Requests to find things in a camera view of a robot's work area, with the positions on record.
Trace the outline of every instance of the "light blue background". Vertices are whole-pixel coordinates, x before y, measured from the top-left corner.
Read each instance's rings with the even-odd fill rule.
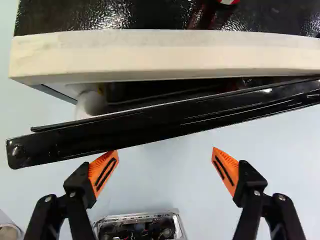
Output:
[[[97,155],[9,169],[5,139],[28,134],[32,126],[71,121],[75,111],[69,103],[8,79],[17,6],[17,0],[0,1],[0,209],[25,230],[37,200],[51,193],[63,195],[64,180]],[[249,161],[268,180],[267,194],[290,196],[306,237],[319,239],[319,117],[317,105],[122,149],[118,168],[88,211],[90,219],[178,208],[190,240],[231,240],[241,210],[211,164],[212,146],[216,146]],[[60,239],[71,239],[67,224]],[[257,239],[270,239],[264,220]]]

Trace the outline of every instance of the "orange clamp tip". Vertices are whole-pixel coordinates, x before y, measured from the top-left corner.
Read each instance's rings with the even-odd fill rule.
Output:
[[[118,151],[108,151],[89,164],[88,178],[96,198],[98,198],[118,163]]]
[[[234,197],[239,180],[239,162],[224,151],[214,147],[212,164],[218,171],[231,196]]]

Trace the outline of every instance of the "clamp jaw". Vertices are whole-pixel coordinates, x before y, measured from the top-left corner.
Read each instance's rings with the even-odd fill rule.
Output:
[[[64,219],[69,219],[74,240],[96,240],[86,209],[91,209],[119,163],[117,151],[109,151],[91,163],[84,162],[64,182],[65,195],[39,199],[24,240],[57,240]]]
[[[292,200],[280,193],[264,194],[267,180],[247,161],[214,147],[212,163],[234,203],[243,208],[233,240],[255,240],[261,217],[272,240],[306,240]]]

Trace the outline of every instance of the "red and white object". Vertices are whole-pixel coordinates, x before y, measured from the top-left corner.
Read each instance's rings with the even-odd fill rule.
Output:
[[[217,1],[224,5],[234,5],[240,2],[240,0],[217,0]]]

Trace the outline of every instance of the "black textured surface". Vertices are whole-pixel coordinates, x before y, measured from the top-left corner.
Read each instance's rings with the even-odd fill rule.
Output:
[[[318,0],[21,0],[15,35],[98,29],[213,29],[315,37]]]

